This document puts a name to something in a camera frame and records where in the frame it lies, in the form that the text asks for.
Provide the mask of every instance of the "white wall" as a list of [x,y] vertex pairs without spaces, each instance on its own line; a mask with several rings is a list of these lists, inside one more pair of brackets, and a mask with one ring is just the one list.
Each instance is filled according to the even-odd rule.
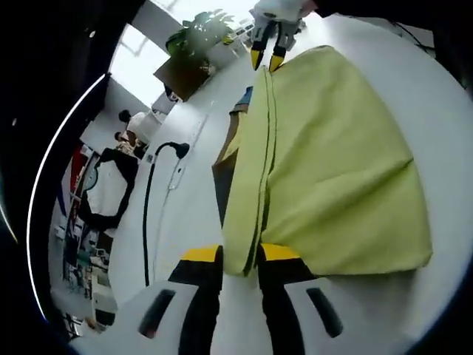
[[258,0],[177,0],[170,12],[178,21],[192,21],[196,14],[203,11],[223,9],[228,15],[235,16],[235,19],[239,21],[240,19],[249,17],[248,11],[253,8],[257,2]]
[[[407,41],[412,42],[413,44],[418,44],[417,41],[409,33],[404,31],[400,27],[391,24],[384,18],[357,17],[357,19],[362,20],[364,22],[369,22],[371,24],[375,24],[379,27],[386,28],[387,30],[395,33],[396,35],[401,35],[401,37],[405,38]],[[419,42],[422,43],[424,46],[434,47],[434,36],[432,31],[408,26],[406,24],[402,24],[402,26],[407,28],[407,30],[410,31],[416,37],[416,39],[419,40]]]
[[175,105],[176,103],[169,100],[168,97],[166,96],[166,93],[163,92],[161,96],[153,104],[152,108],[157,109],[159,112],[162,112],[165,115],[168,115]]
[[107,87],[107,90],[106,90],[105,111],[112,117],[112,120],[114,122],[118,121],[118,113],[120,111],[127,109],[130,111],[132,115],[138,112],[148,112],[152,103],[153,101],[149,103],[150,106],[145,105],[135,95],[133,95],[132,92],[130,92],[130,90],[127,89],[126,86],[119,84],[115,80],[112,73],[112,77],[110,78],[110,81],[109,81],[109,86]]
[[60,284],[51,287],[51,296],[55,306],[64,313],[79,319],[93,317],[92,300],[70,290],[66,281],[63,280]]
[[126,88],[142,104],[151,107],[164,92],[163,83],[154,73],[168,59],[167,52],[133,26],[126,25],[109,71],[114,81]]
[[114,148],[117,145],[114,134],[125,128],[126,125],[118,120],[118,114],[110,115],[107,111],[101,111],[86,128],[81,140],[101,154],[105,148]]
[[145,2],[132,22],[132,26],[166,51],[170,35],[183,28],[168,12],[151,1]]

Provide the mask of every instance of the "black cable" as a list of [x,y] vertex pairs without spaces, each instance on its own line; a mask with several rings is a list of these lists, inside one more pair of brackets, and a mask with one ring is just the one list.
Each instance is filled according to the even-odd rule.
[[161,144],[154,154],[154,159],[151,164],[151,169],[149,170],[148,176],[148,185],[146,187],[146,194],[145,194],[145,206],[143,208],[143,259],[144,259],[144,267],[145,267],[145,284],[146,287],[149,286],[149,270],[148,270],[148,239],[146,236],[146,229],[147,229],[147,222],[148,222],[148,204],[149,204],[149,193],[151,192],[151,184],[153,181],[153,174],[154,174],[154,167],[156,165],[157,156],[160,154],[161,149],[166,146],[171,146],[176,150],[176,156],[178,159],[184,158],[190,146],[187,143],[178,144],[175,142],[166,142]]
[[421,41],[418,40],[417,37],[414,36],[414,34],[409,31],[407,28],[405,28],[405,26],[403,26],[402,24],[400,24],[399,22],[394,22],[394,21],[389,21],[390,24],[392,26],[396,26],[396,27],[399,27],[401,28],[402,30],[404,30],[405,32],[409,33],[409,36],[412,37],[412,39],[414,39],[414,41],[416,41],[418,43],[418,47],[420,47],[425,53],[429,54],[429,52],[426,51],[426,48],[428,48],[427,46],[424,46]]
[[423,50],[433,50],[433,51],[435,51],[435,47],[426,46],[425,44],[422,44],[422,45],[416,44],[416,46],[419,47],[419,48],[422,48]]

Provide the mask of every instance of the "white tabletop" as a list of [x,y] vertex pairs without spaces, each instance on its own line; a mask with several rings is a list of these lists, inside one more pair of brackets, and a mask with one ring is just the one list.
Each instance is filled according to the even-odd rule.
[[[429,265],[412,274],[330,279],[353,296],[369,321],[388,324],[415,342],[452,298],[472,256],[473,103],[433,58],[385,29],[313,14],[297,39],[287,58],[329,44],[351,60],[391,109],[415,157],[432,230]],[[172,149],[158,158],[148,216],[151,281],[167,279],[187,249],[222,243],[211,165],[225,140],[228,112],[254,77],[249,57],[241,58],[177,105],[153,140],[151,151],[166,141],[191,141],[208,115],[164,209],[177,159]],[[148,173],[149,164],[142,162],[110,257],[119,307],[145,285],[141,228]],[[225,276],[212,353],[243,352],[272,354],[260,295],[255,280]]]

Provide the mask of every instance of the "potted plant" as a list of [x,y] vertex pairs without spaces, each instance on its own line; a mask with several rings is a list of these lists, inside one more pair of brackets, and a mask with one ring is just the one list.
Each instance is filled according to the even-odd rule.
[[216,44],[228,40],[228,26],[233,16],[221,9],[199,13],[193,21],[183,21],[183,29],[169,37],[166,49],[171,57],[197,64],[208,72],[207,52]]
[[228,42],[232,18],[215,10],[199,13],[193,21],[184,21],[183,28],[166,42],[170,59],[154,75],[169,91],[187,101],[210,76],[207,52],[220,42]]

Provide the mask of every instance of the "shelf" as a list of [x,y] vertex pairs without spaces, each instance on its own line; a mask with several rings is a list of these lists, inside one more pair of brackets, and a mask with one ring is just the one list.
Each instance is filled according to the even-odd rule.
[[72,238],[77,241],[77,251],[76,254],[78,253],[79,248],[81,247],[81,239],[82,239],[82,234],[78,237],[74,235],[74,227],[75,227],[75,218],[77,216],[77,210],[81,204],[81,198],[79,195],[81,195],[81,190],[82,186],[84,185],[84,181],[86,178],[89,176],[89,172],[95,164],[97,163],[98,159],[100,158],[100,155],[97,152],[93,152],[90,157],[87,158],[86,163],[82,167],[81,173],[79,174],[77,178],[77,182],[75,184],[75,189],[74,192],[70,192],[69,195],[72,198],[71,201],[71,206],[69,208],[69,211],[67,213],[67,221],[66,221],[66,230],[65,230],[65,235],[64,235],[64,248],[63,248],[63,274],[62,278],[66,279],[67,278],[67,261],[66,261],[66,248],[67,248],[67,240]]

